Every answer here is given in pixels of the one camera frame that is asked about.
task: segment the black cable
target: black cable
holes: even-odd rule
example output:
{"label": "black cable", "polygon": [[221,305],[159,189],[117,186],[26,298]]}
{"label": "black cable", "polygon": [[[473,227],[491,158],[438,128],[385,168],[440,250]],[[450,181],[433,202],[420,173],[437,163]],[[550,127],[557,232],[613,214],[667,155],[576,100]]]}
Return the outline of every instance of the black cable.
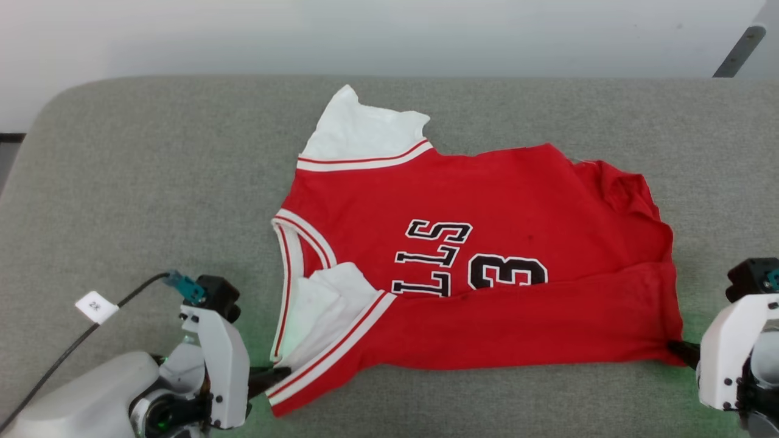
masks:
{"label": "black cable", "polygon": [[[127,297],[121,300],[116,306],[121,309],[131,299],[135,298],[139,293],[141,293],[143,289],[146,289],[153,282],[161,278],[165,278],[168,275],[170,274],[163,272],[162,274],[157,274],[154,277],[151,277],[149,280],[144,281],[143,284],[141,284],[135,291],[130,292],[130,295],[127,295]],[[49,370],[44,374],[44,376],[38,380],[38,383],[36,383],[35,387],[33,387],[32,391],[30,391],[27,397],[25,397],[24,400],[19,403],[19,406],[17,406],[11,415],[9,415],[9,417],[2,423],[2,425],[0,425],[0,433],[2,433],[8,426],[11,425],[13,420],[16,419],[16,416],[19,415],[19,413],[30,403],[30,401],[32,401],[33,397],[35,397],[35,394],[43,387],[49,377],[54,374],[54,371],[56,371],[57,368],[59,368],[59,366],[62,365],[62,363],[65,361],[65,359],[67,359],[68,356],[70,356],[70,354],[73,353],[73,351],[76,350],[76,348],[78,348],[82,342],[84,342],[84,340],[86,340],[95,330],[97,330],[98,327],[100,327],[100,324],[93,324],[92,327],[86,329],[84,334],[79,336],[79,338],[76,339],[76,342],[73,342],[73,344],[68,347],[64,353],[62,353],[62,356],[57,359],[57,362],[54,362],[54,365],[52,365],[51,368],[49,368]]]}

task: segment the blue connector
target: blue connector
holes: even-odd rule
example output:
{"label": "blue connector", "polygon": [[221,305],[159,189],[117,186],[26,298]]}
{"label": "blue connector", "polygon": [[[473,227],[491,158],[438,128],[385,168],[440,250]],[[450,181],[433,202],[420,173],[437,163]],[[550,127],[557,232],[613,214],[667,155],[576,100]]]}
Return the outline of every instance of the blue connector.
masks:
{"label": "blue connector", "polygon": [[168,276],[162,279],[162,282],[175,288],[182,294],[185,300],[192,304],[200,304],[206,301],[206,290],[201,288],[195,281],[175,269],[169,270]]}
{"label": "blue connector", "polygon": [[771,283],[771,287],[774,288],[775,291],[779,291],[779,269],[768,274],[768,282]]}

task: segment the red fabric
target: red fabric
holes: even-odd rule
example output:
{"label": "red fabric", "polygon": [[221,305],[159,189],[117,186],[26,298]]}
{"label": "red fabric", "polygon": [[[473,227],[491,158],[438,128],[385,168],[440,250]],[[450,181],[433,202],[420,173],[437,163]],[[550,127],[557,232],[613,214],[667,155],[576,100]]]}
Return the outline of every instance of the red fabric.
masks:
{"label": "red fabric", "polygon": [[684,366],[665,347],[681,334],[678,312],[668,308],[674,279],[672,263],[641,263],[578,281],[398,297],[346,355],[272,406],[273,414],[300,408],[379,363],[472,369],[656,359]]}
{"label": "red fabric", "polygon": [[[325,237],[338,263],[354,262],[374,288],[433,284],[431,274],[443,272],[451,296],[398,295],[345,356],[275,404],[275,415],[378,363],[466,369],[660,359],[683,365],[665,348],[682,334],[673,234],[641,175],[603,161],[572,164],[549,144],[476,157],[429,150],[387,168],[298,170],[283,207]],[[456,230],[409,238],[414,220],[430,223],[421,231],[439,222],[472,229],[461,243],[445,240]],[[436,255],[442,244],[457,247],[449,267],[396,261],[398,252]],[[548,283],[502,284],[487,267],[494,287],[474,290],[470,261],[477,254],[537,260]],[[516,283],[529,276],[517,271]]]}

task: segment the basketball jersey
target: basketball jersey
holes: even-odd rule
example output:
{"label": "basketball jersey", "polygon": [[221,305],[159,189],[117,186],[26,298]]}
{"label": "basketball jersey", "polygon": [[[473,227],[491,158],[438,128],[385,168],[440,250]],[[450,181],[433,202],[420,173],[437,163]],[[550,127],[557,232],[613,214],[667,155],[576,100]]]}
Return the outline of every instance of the basketball jersey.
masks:
{"label": "basketball jersey", "polygon": [[298,158],[273,219],[276,415],[376,363],[679,365],[672,233],[641,175],[549,144],[443,155],[428,120],[346,86]]}

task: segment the white wall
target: white wall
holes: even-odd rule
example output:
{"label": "white wall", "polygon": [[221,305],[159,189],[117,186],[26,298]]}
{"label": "white wall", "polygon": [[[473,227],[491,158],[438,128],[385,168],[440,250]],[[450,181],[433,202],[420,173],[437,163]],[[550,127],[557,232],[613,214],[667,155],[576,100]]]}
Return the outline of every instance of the white wall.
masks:
{"label": "white wall", "polygon": [[711,76],[763,3],[0,0],[0,131],[116,76]]}
{"label": "white wall", "polygon": [[738,71],[739,79],[779,78],[779,0],[768,0],[755,18],[766,36]]}

